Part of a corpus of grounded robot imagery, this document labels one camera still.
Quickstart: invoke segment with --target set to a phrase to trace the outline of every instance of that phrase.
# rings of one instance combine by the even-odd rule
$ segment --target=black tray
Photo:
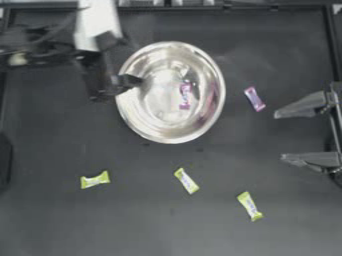
[[[15,13],[18,24],[65,17]],[[11,72],[5,130],[15,159],[0,197],[2,255],[339,255],[341,191],[280,161],[281,153],[324,150],[328,117],[273,119],[276,109],[340,79],[328,14],[325,6],[122,13],[141,46],[192,43],[224,71],[221,119],[182,145],[145,140],[115,104],[91,103],[73,66]],[[244,95],[249,86],[268,104],[261,113]],[[193,196],[173,176],[181,166],[201,186]],[[113,184],[82,191],[81,176],[102,169]],[[266,216],[254,224],[236,198],[246,190]]]

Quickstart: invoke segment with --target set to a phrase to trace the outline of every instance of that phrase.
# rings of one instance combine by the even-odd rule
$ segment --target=candy wrapper
[[[111,183],[109,171],[103,171],[101,175],[98,175],[93,178],[87,178],[85,176],[81,177],[81,188],[82,189],[94,187],[94,186],[97,186],[99,184],[105,184],[105,183]]]
[[[257,90],[254,87],[250,87],[245,90],[245,94],[253,104],[253,107],[257,112],[262,111],[266,108],[265,103],[262,102],[262,99],[258,96]]]
[[[181,85],[181,94],[182,94],[182,104],[180,105],[181,109],[190,109],[190,93],[192,93],[192,84],[184,83]]]
[[[174,175],[180,179],[180,181],[182,182],[189,194],[190,195],[194,194],[200,190],[200,186],[196,183],[196,181],[190,178],[190,176],[188,175],[185,169],[180,168],[176,171]]]
[[[246,210],[248,210],[248,212],[252,216],[252,221],[256,221],[256,220],[264,218],[264,214],[261,212],[258,212],[256,203],[252,199],[252,195],[248,191],[244,192],[238,196],[238,200],[240,200],[241,204],[244,205],[244,207],[246,208]]]

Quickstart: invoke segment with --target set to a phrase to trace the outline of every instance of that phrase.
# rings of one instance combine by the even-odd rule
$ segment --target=purple candy wrapper
[[[192,84],[185,83],[181,85],[181,94],[182,94],[182,104],[180,105],[181,109],[190,109],[190,93],[192,93]]]
[[[262,102],[262,99],[258,96],[257,90],[254,87],[250,87],[245,90],[245,94],[253,104],[253,107],[257,112],[262,111],[266,108],[266,104]]]

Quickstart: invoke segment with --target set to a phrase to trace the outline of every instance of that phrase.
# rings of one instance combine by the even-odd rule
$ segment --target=bowl rim
[[[186,143],[190,142],[193,140],[196,140],[197,138],[200,138],[213,127],[213,125],[217,123],[218,118],[221,116],[222,110],[224,110],[224,106],[225,106],[225,102],[226,102],[226,83],[225,83],[225,78],[222,75],[222,71],[221,68],[218,66],[218,64],[216,63],[214,59],[210,57],[210,55],[201,50],[197,46],[189,44],[189,43],[184,43],[180,41],[162,41],[162,42],[157,42],[153,43],[150,45],[148,45],[146,47],[143,47],[142,49],[139,49],[126,60],[119,74],[123,75],[126,74],[126,70],[129,69],[130,65],[133,64],[133,62],[135,61],[135,59],[143,55],[145,53],[150,52],[152,50],[154,50],[156,48],[162,48],[162,47],[170,47],[170,46],[182,46],[184,48],[188,48],[190,51],[193,51],[194,53],[200,54],[201,57],[209,62],[209,65],[212,66],[216,75],[218,77],[218,83],[220,83],[220,101],[218,101],[218,106],[217,106],[217,110],[214,112],[214,115],[212,116],[210,120],[205,123],[205,125],[196,130],[193,133],[177,137],[177,138],[161,138],[161,137],[156,137],[152,134],[148,134],[146,132],[143,132],[130,121],[127,115],[125,114],[125,109],[122,107],[121,104],[121,95],[118,95],[115,97],[115,101],[117,101],[117,106],[118,106],[118,110],[121,113],[122,118],[125,119],[129,127],[148,140],[152,140],[154,142],[158,143],[164,143],[164,144],[181,144],[181,143]]]

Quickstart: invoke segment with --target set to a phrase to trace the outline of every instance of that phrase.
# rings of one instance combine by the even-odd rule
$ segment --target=metal bowl
[[[117,96],[121,115],[146,139],[177,144],[206,133],[226,99],[224,76],[212,57],[196,46],[161,42],[142,48],[121,74],[145,79]]]

